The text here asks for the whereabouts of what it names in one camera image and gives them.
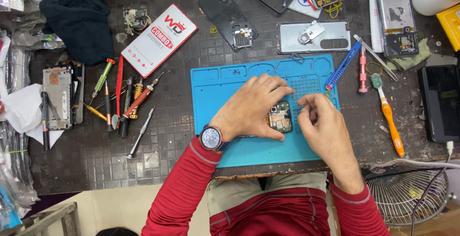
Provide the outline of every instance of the green screwdriver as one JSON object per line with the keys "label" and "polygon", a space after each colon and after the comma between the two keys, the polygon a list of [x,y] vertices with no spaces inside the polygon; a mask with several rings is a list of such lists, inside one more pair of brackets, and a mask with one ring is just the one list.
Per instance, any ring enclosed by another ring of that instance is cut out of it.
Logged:
{"label": "green screwdriver", "polygon": [[109,74],[112,65],[115,64],[115,61],[112,59],[107,58],[106,61],[107,65],[105,66],[104,72],[102,73],[101,77],[98,80],[98,83],[96,84],[96,87],[94,88],[94,91],[91,95],[91,101],[89,102],[89,106],[91,105],[92,100],[98,96],[98,93],[101,91],[102,85],[104,85],[105,79],[107,79],[107,75]]}

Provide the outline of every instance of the phone screen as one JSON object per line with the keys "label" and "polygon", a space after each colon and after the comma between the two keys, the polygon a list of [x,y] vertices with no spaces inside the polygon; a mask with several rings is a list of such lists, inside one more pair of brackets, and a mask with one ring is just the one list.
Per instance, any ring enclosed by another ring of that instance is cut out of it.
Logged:
{"label": "phone screen", "polygon": [[457,67],[426,67],[425,97],[432,139],[458,140],[460,136],[460,86]]}

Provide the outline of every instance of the hand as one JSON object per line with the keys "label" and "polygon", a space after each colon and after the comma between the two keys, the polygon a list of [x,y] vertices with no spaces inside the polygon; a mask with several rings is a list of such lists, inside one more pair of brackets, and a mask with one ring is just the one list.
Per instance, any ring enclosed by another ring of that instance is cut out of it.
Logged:
{"label": "hand", "polygon": [[284,141],[283,133],[267,126],[265,116],[282,97],[294,93],[288,83],[278,76],[252,76],[222,106],[209,125],[218,127],[227,142],[239,135]]}
{"label": "hand", "polygon": [[349,194],[364,190],[364,183],[342,114],[321,93],[297,101],[303,109],[297,122],[310,148],[330,167],[334,184]]}

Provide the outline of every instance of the watch face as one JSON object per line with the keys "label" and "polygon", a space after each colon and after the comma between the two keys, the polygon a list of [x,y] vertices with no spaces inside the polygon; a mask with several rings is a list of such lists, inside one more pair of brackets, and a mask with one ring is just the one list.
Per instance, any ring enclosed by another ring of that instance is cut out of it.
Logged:
{"label": "watch face", "polygon": [[201,134],[201,143],[208,149],[215,149],[220,143],[220,134],[213,127],[206,128]]}

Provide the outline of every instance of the white box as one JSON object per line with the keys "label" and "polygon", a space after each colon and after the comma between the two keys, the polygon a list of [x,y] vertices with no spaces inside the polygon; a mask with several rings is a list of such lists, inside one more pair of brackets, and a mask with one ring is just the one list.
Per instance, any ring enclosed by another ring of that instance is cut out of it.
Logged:
{"label": "white box", "polygon": [[146,78],[197,28],[175,4],[172,4],[129,44],[121,55]]}

